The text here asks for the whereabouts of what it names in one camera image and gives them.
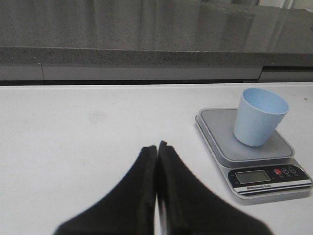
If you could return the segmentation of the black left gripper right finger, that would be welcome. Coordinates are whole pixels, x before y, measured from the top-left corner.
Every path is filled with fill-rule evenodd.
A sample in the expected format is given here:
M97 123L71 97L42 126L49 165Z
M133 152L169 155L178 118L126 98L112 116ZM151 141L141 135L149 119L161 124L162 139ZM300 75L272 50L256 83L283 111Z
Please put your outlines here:
M262 221L209 190L172 146L162 141L157 160L157 199L165 235L269 235Z

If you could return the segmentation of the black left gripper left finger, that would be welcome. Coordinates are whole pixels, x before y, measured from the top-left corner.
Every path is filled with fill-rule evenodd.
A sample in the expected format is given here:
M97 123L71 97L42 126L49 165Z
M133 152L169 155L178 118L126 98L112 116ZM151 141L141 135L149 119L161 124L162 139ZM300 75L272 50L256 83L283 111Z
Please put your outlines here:
M62 223L56 235L152 235L157 148L143 147L123 179L96 204Z

